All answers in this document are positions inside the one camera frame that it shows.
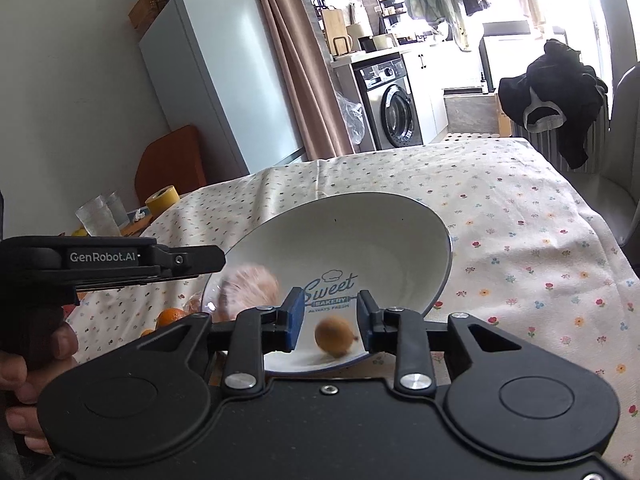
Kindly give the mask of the person left hand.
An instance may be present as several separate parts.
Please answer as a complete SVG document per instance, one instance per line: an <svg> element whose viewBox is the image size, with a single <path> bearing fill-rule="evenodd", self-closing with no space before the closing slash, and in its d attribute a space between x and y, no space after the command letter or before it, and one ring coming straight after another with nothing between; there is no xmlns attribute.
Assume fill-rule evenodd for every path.
<svg viewBox="0 0 640 480"><path fill-rule="evenodd" d="M52 455L49 442L41 429L36 404L42 390L53 379L71 370L76 364L78 339L73 329L63 322L49 337L52 359L38 370L29 370L22 356L1 352L1 390L13 392L18 405L5 408L2 415L9 430L21 436L35 453Z"/></svg>

